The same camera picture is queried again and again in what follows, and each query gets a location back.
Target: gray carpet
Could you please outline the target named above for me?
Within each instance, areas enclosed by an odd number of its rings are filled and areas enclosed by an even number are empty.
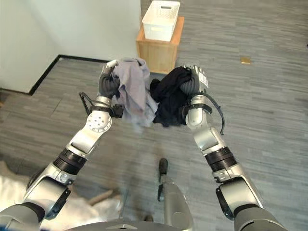
[[[144,14],[149,1],[141,2]],[[179,15],[185,23],[178,65],[207,70],[209,92],[227,121],[224,139],[266,208],[289,230],[307,230],[308,1],[185,0]],[[241,65],[240,56],[251,56],[252,64]],[[30,174],[48,164],[84,125],[77,93],[95,96],[101,66],[61,60],[33,96],[2,93],[0,158],[13,171]],[[217,113],[214,120],[219,122]],[[153,125],[136,134],[114,119],[81,170],[77,189],[85,197],[109,188],[128,190],[127,219],[152,214],[163,222],[163,204],[156,200],[161,157],[169,159],[170,176],[186,194],[196,230],[233,230],[186,127]]]

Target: gray shirt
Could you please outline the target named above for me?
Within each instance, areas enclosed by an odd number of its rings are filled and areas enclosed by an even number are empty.
[[[157,103],[150,96],[150,70],[146,62],[140,58],[125,58],[111,76],[120,79],[120,97],[113,97],[113,102],[124,105],[122,118],[133,123],[136,129],[149,127],[155,118]]]

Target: wooden nightstand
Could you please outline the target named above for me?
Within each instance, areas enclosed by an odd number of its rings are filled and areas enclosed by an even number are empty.
[[[136,38],[137,52],[146,61],[151,72],[168,74],[174,69],[183,25],[184,17],[178,17],[170,42],[146,39],[143,25],[141,26]]]

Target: white storage bin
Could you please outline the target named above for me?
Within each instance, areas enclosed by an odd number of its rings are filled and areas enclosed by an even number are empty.
[[[152,1],[142,20],[145,38],[170,41],[179,8],[178,1]]]

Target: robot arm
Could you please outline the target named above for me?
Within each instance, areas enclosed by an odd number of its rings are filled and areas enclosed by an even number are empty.
[[[234,220],[235,231],[285,231],[286,229],[267,210],[263,209],[261,196],[245,173],[225,141],[216,129],[208,123],[211,108],[205,96],[204,72],[192,68],[193,79],[200,79],[199,86],[182,88],[186,93],[194,93],[190,101],[186,124],[192,131],[194,140],[212,169],[212,175],[219,184],[216,194],[225,216]]]
[[[25,230],[27,225],[29,230],[39,229],[44,218],[55,218],[60,212],[70,194],[67,186],[74,182],[100,137],[111,127],[111,98],[117,93],[119,82],[110,78],[110,73],[116,65],[117,60],[104,65],[98,95],[85,126],[59,156],[31,180],[23,203],[0,213],[0,224],[7,224],[7,229]]]

